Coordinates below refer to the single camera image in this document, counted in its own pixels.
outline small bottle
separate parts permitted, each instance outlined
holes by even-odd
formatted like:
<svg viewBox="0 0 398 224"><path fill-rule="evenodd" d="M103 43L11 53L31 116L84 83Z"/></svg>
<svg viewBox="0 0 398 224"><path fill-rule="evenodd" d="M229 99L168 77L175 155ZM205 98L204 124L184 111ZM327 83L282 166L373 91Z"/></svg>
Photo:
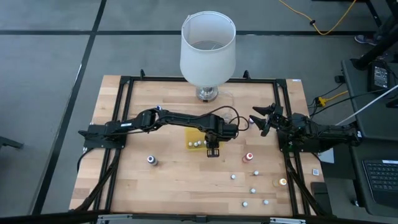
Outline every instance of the small bottle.
<svg viewBox="0 0 398 224"><path fill-rule="evenodd" d="M287 184L287 180L285 178L274 180L272 182L274 187L285 186Z"/></svg>
<svg viewBox="0 0 398 224"><path fill-rule="evenodd" d="M156 166L157 165L157 159L154 156L148 156L147 161L152 166Z"/></svg>
<svg viewBox="0 0 398 224"><path fill-rule="evenodd" d="M244 155L244 157L242 158L243 162L250 162L250 160L253 159L253 153L247 153L246 155Z"/></svg>

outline wooden table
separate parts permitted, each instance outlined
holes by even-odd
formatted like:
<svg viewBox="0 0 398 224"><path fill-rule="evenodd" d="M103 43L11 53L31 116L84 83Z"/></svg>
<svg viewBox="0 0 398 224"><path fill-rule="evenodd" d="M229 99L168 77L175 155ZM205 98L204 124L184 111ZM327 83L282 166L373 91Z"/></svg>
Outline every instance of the wooden table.
<svg viewBox="0 0 398 224"><path fill-rule="evenodd" d="M119 80L120 76L104 76L93 123L104 124L111 120ZM287 86L292 111L308 114L301 81L287 80ZM230 105L241 116L248 118L250 114L261 116L251 109L252 106L268 106L275 102L271 84L225 83L219 86L219 91L215 101L202 103L195 96L195 87L188 82L136 81L129 118L156 105L173 112L197 115ZM283 102L282 90L279 93ZM216 112L218 115L226 113L235 116L229 109ZM245 122L241 121L241 128L244 126ZM242 157L247 152L253 153L254 159L245 164ZM100 175L103 154L104 149L94 149L81 161L70 208L79 206L93 190ZM148 164L146 159L149 155L159 160L158 166ZM310 189L311 182L323 182L319 161L309 153L301 153L301 158L307 188ZM318 169L320 175L312 175L312 169ZM255 170L259 171L258 176L253 176ZM235 180L231 180L231 174L236 176ZM238 138L227 142L220 149L220 157L207 158L206 151L190 152L185 149L184 127L168 125L150 134L127 136L111 211L291 216L288 187L274 187L272 184L273 180L280 178L286 178L286 170L274 129L266 137L261 137L260 131L253 125L247 131L240 132ZM255 188L257 192L250 194L250 188ZM297 186L295 189L298 208L302 213L300 191ZM100 208L104 207L107 191L106 185ZM269 204L264 205L263 200L268 200ZM246 208L241 205L243 201L248 203Z"/></svg>

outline white lampshade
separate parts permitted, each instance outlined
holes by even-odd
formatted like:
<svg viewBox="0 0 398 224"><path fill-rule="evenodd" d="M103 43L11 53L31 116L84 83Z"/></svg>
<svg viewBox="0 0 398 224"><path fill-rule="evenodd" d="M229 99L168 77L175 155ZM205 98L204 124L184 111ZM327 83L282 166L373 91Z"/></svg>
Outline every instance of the white lampshade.
<svg viewBox="0 0 398 224"><path fill-rule="evenodd" d="M235 71L236 28L219 12L188 16L181 29L182 75L198 87L223 84Z"/></svg>

